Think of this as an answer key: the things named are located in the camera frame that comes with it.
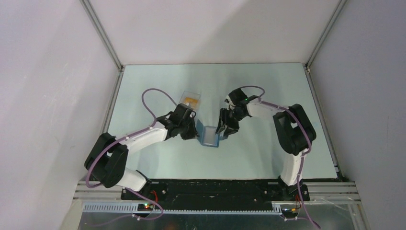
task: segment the white table surface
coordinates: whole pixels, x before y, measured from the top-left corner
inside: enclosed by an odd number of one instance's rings
[[[196,64],[126,66],[109,133],[123,136],[147,127],[152,117],[141,103],[148,88],[159,88],[178,102],[185,90],[201,94],[198,111],[206,126],[217,126],[219,109],[232,90],[258,85],[265,101],[290,106],[301,104],[317,138],[304,163],[304,178],[336,178],[316,107],[302,64]],[[248,96],[260,90],[244,89]],[[175,106],[160,92],[148,92],[145,101],[157,115]],[[278,143],[273,121],[245,118],[240,131],[220,142],[219,148],[203,147],[197,140],[180,137],[151,145],[128,157],[127,167],[149,178],[172,179],[275,179],[286,154]]]

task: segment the clear container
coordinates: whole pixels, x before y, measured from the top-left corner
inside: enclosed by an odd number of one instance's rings
[[[189,106],[197,113],[200,105],[200,94],[184,91],[179,103]]]

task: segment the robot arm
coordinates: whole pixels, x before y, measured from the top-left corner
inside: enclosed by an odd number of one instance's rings
[[[127,156],[149,145],[174,138],[178,134],[183,140],[196,138],[197,130],[194,117],[191,116],[192,113],[194,111],[190,107],[179,104],[174,112],[158,117],[157,122],[152,127],[126,136],[108,150],[111,153],[110,156],[107,153],[103,154],[95,164],[91,175],[106,188],[119,185],[134,191],[141,190],[148,179],[141,172],[125,167]],[[100,135],[85,161],[85,168],[89,170],[100,153],[115,141],[117,141],[116,138],[109,133]]]
[[[299,127],[292,127],[295,120],[279,106],[268,102],[261,102],[258,96],[248,97],[241,89],[233,90],[225,102],[227,108],[220,109],[220,118],[217,126],[217,133],[221,133],[222,139],[227,139],[229,135],[238,132],[239,121],[243,118],[259,117],[274,121],[279,144],[288,154],[285,155],[281,180],[292,186],[297,183],[301,156],[307,150],[307,141]],[[310,141],[316,138],[316,132],[310,123],[303,107],[294,104],[289,107],[299,122],[302,124]]]

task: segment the white wall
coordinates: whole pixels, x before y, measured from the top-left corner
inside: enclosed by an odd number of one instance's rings
[[[92,0],[123,64],[306,62],[338,0]]]
[[[404,229],[406,1],[349,1],[311,75],[373,230]]]
[[[78,0],[0,2],[0,229],[57,229],[117,70]]]

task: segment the yellow object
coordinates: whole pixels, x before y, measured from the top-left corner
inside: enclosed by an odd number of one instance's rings
[[[191,97],[186,97],[185,100],[183,100],[183,103],[195,110],[195,109],[197,109],[197,105],[199,104],[199,100],[191,98]]]

